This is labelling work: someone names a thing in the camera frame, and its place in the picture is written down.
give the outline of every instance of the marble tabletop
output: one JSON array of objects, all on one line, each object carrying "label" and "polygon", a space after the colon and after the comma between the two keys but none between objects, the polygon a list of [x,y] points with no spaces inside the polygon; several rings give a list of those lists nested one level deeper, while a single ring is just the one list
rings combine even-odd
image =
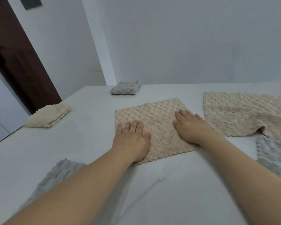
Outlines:
[{"label": "marble tabletop", "polygon": [[[26,201],[60,160],[91,163],[112,145],[116,109],[179,98],[203,115],[203,92],[281,95],[281,83],[142,85],[134,95],[109,94],[112,86],[84,87],[51,128],[22,128],[0,142],[0,224]],[[256,159],[256,136],[228,137]],[[204,150],[130,167],[96,224],[247,224],[229,188]]]}]

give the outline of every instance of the brown wooden door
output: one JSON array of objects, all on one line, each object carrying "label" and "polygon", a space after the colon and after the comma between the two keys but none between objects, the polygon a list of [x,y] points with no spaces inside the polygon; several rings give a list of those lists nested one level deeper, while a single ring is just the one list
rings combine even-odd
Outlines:
[{"label": "brown wooden door", "polygon": [[0,0],[0,72],[32,113],[61,102],[7,0]]}]

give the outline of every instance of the beige towel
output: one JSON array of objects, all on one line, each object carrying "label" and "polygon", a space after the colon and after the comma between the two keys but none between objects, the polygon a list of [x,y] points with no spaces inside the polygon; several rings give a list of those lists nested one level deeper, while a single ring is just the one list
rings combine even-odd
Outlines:
[{"label": "beige towel", "polygon": [[247,136],[261,129],[281,140],[281,96],[204,92],[205,120],[225,136]]},{"label": "beige towel", "polygon": [[193,151],[199,146],[183,141],[172,122],[175,111],[187,109],[179,99],[169,99],[144,105],[116,110],[116,127],[128,121],[142,120],[143,129],[151,133],[151,147],[146,157],[138,162],[142,164],[164,157]]},{"label": "beige towel", "polygon": [[24,123],[24,127],[50,127],[55,125],[62,119],[71,108],[64,104],[63,102],[55,105],[47,105],[33,115],[30,115],[26,122]]}]

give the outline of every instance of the folded gray towel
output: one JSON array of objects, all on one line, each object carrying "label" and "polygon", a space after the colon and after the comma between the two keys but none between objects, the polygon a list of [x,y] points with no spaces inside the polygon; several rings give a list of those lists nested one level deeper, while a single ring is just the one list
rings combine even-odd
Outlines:
[{"label": "folded gray towel", "polygon": [[110,94],[112,95],[123,95],[123,94],[130,94],[134,95],[138,92],[139,88],[141,87],[141,82],[139,80],[135,82],[123,82],[121,81],[116,86],[114,86],[110,90]]},{"label": "folded gray towel", "polygon": [[256,145],[257,162],[281,177],[281,141],[260,135]]},{"label": "folded gray towel", "polygon": [[72,162],[64,159],[60,160],[55,167],[46,175],[45,178],[37,185],[32,195],[22,204],[17,212],[25,208],[28,204],[33,202],[36,198],[48,192],[54,186],[61,183],[63,180],[70,177],[76,171],[81,170],[86,166],[85,163]]}]

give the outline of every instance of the skin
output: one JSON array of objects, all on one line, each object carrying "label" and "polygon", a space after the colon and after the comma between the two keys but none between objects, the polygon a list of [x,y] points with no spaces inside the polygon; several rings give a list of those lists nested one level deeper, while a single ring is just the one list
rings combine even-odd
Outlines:
[{"label": "skin", "polygon": [[[201,145],[213,158],[253,225],[281,225],[281,178],[232,145],[198,115],[179,110],[173,121],[181,138]],[[112,148],[39,197],[5,225],[91,224],[125,170],[142,160],[151,134],[141,121],[120,124]]]}]

